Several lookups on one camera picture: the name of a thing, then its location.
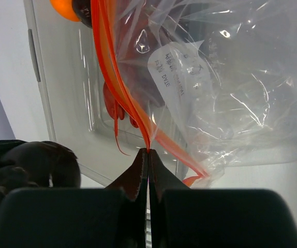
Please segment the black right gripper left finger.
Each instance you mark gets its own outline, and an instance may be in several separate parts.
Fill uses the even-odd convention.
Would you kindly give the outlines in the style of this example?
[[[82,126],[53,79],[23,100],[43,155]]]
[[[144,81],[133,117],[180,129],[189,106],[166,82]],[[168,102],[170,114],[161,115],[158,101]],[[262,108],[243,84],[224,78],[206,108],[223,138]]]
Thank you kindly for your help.
[[[146,247],[147,182],[148,153],[141,148],[132,165],[107,186],[121,190],[124,196],[115,247]]]

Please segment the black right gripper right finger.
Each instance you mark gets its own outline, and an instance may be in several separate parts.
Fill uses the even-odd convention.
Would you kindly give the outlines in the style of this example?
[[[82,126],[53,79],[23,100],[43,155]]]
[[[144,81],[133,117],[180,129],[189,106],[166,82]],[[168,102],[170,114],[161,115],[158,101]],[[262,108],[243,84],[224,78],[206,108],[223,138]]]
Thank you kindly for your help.
[[[163,164],[156,150],[148,152],[148,179],[151,212],[152,247],[162,247],[164,228],[166,225],[165,211],[162,204],[163,193],[166,190],[188,190]]]

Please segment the clear zip top bag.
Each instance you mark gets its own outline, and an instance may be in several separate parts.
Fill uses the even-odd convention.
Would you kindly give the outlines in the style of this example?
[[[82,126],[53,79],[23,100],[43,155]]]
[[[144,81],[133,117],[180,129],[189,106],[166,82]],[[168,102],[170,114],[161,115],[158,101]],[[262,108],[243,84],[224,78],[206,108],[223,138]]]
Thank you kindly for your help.
[[[91,1],[91,15],[113,106],[186,185],[297,161],[297,1]]]

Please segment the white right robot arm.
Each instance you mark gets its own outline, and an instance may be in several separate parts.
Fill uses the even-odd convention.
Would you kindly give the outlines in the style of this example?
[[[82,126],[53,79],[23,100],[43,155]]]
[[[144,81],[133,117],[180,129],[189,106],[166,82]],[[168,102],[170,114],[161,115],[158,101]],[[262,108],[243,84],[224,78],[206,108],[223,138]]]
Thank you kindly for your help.
[[[0,141],[0,247],[145,247],[147,202],[184,188],[154,150],[106,188],[82,189],[69,148]]]

